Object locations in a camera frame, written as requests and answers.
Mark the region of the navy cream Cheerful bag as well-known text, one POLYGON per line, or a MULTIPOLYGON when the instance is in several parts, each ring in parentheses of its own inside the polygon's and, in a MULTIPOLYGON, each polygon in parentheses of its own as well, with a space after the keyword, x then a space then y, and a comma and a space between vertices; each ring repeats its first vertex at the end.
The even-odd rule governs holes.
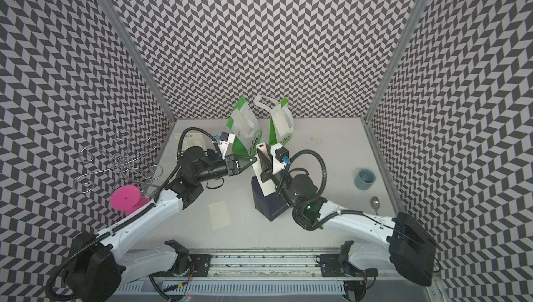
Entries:
POLYGON ((276 196, 275 194, 263 195, 262 188, 256 177, 251 179, 251 187, 255 209, 269 221, 277 219, 289 208, 282 196, 276 196))
POLYGON ((201 147, 204 151, 207 149, 205 136, 202 133, 191 132, 186 134, 182 142, 180 152, 183 153, 185 150, 193 146, 201 147))

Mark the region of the green white bag front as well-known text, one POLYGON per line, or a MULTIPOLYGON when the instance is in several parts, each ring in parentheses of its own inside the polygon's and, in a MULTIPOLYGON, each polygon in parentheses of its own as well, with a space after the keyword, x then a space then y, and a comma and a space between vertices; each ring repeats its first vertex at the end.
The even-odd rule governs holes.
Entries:
POLYGON ((232 152, 239 156, 254 156, 262 131, 260 124, 244 96, 241 96, 226 123, 235 136, 232 152))

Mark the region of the green white bag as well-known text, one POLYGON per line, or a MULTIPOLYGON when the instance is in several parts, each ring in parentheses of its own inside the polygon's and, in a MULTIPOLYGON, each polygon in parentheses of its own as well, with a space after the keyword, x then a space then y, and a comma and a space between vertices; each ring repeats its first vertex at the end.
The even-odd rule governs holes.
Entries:
POLYGON ((286 145, 294 133, 294 118, 287 97, 280 101, 264 95, 257 95, 254 105, 269 112, 269 145, 286 145))
POLYGON ((235 136, 232 152, 239 156, 254 156, 262 131, 260 124, 244 96, 241 96, 226 123, 235 136))

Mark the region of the small pink stapler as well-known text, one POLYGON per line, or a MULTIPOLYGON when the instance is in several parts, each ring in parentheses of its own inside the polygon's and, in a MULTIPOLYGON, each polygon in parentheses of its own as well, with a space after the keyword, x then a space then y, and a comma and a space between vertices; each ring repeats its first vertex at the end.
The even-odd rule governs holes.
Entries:
POLYGON ((260 171, 262 174, 270 174, 273 168, 273 160, 271 155, 271 147, 262 143, 257 146, 258 161, 260 163, 260 171))

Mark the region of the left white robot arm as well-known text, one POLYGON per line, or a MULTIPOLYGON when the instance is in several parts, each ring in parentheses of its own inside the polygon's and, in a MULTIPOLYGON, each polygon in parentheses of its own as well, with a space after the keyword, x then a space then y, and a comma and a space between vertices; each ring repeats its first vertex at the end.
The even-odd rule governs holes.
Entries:
POLYGON ((166 242, 165 251, 148 251, 126 262, 125 255, 149 232, 190 206, 203 192, 202 184, 236 176, 256 162, 254 156, 225 155, 219 139, 200 129, 214 145, 213 156, 200 146, 183 148, 186 128, 178 141, 177 163, 152 199, 132 215, 91 235, 83 232, 72 242, 69 256, 50 274, 44 287, 52 301, 106 301, 123 284, 168 271, 178 261, 180 246, 166 242))

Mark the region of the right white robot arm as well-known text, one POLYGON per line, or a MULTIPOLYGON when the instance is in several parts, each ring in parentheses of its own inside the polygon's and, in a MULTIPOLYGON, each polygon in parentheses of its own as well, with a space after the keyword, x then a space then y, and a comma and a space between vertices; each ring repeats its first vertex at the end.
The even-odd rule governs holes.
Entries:
POLYGON ((352 249, 354 242, 341 245, 338 257, 340 274, 352 276, 365 269, 394 269, 403 278, 430 287, 434 274, 441 271, 437 259, 437 242, 411 215, 399 212, 395 217, 351 210, 323 197, 328 180, 326 163, 310 149, 293 156, 281 145, 258 146, 260 179, 274 185, 276 196, 292 208, 294 222, 305 231, 331 229, 367 241, 375 247, 368 257, 352 249), (316 186, 307 172, 291 175, 297 158, 314 157, 321 169, 321 183, 316 186))

